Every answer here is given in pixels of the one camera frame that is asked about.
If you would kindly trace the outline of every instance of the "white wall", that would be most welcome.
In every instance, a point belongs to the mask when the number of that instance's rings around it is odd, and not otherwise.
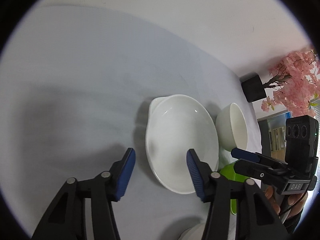
[[[105,7],[153,22],[216,57],[238,76],[259,73],[309,43],[278,0],[42,0],[39,6],[62,4]],[[260,104],[254,103],[258,118],[267,115]]]

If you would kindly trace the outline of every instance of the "white cylindrical object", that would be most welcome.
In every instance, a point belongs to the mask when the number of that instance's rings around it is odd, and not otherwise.
[[[244,115],[236,103],[226,106],[217,116],[216,130],[220,145],[231,152],[247,149],[248,133]]]

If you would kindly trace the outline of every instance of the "blue gripper pad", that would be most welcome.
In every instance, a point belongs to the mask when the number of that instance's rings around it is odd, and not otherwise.
[[[201,201],[203,201],[205,197],[204,181],[201,177],[200,171],[198,170],[198,167],[196,165],[195,160],[192,157],[190,150],[187,152],[187,166],[190,172],[193,186],[195,187],[196,194],[201,199]]]
[[[128,157],[125,163],[123,164],[121,173],[119,174],[117,184],[116,184],[116,193],[114,194],[115,200],[119,201],[127,189],[134,165],[136,163],[136,153],[133,148],[129,148]]]
[[[247,160],[247,161],[253,162],[253,163],[259,163],[259,161],[260,161],[259,156],[257,156],[255,153],[241,150],[238,148],[234,148],[231,151],[231,156],[236,159],[243,159],[243,160]]]

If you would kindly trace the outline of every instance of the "black flower pot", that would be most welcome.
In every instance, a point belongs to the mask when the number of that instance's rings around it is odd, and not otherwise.
[[[242,91],[249,103],[266,98],[266,92],[263,88],[259,75],[255,75],[241,83]]]

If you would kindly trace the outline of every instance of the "metal pivot screw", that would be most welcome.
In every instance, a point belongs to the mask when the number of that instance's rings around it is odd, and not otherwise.
[[[73,184],[73,183],[75,183],[76,182],[76,179],[75,178],[69,178],[69,179],[67,179],[67,183],[68,184]]]
[[[249,184],[250,186],[253,186],[255,184],[253,179],[246,179],[245,181],[247,184]]]
[[[103,178],[109,178],[111,176],[111,173],[109,171],[104,171],[101,173],[101,177]]]
[[[213,177],[213,178],[215,178],[215,179],[218,179],[218,178],[220,178],[220,173],[218,173],[218,172],[212,172],[211,173],[211,177]]]

